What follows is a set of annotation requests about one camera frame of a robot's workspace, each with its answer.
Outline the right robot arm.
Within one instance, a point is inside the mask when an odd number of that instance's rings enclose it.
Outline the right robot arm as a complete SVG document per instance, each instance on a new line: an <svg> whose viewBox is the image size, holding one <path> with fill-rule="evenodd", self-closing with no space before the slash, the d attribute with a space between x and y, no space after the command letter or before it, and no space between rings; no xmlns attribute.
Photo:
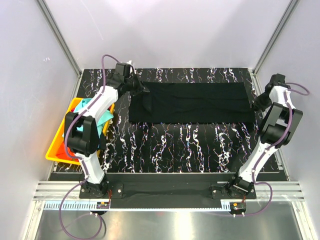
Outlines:
<svg viewBox="0 0 320 240"><path fill-rule="evenodd" d="M291 100L291 93L297 91L285 78L280 73L273 74L264 92L252 104L254 111L267 113L259 126L258 141L249 159L224 187L231 198L241 199L253 190L265 163L291 141L302 120L303 112Z"/></svg>

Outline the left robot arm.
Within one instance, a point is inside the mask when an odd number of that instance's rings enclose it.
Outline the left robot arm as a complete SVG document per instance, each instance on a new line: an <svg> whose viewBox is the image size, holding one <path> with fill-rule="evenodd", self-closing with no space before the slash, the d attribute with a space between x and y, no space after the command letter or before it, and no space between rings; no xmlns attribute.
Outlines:
<svg viewBox="0 0 320 240"><path fill-rule="evenodd" d="M70 158L79 160L84 173L81 186L97 198L109 193L107 178L97 154L101 145L98 121L127 92L137 95L148 92L148 89L139 80L130 61L118 62L95 96L80 110L69 111L64 117L65 152Z"/></svg>

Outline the black t shirt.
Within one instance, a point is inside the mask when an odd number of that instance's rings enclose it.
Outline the black t shirt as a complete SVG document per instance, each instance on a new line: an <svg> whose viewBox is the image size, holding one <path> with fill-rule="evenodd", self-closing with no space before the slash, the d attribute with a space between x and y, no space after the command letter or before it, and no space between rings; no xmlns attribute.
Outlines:
<svg viewBox="0 0 320 240"><path fill-rule="evenodd" d="M131 123L253 123L245 86L233 83L146 82L149 92L131 97Z"/></svg>

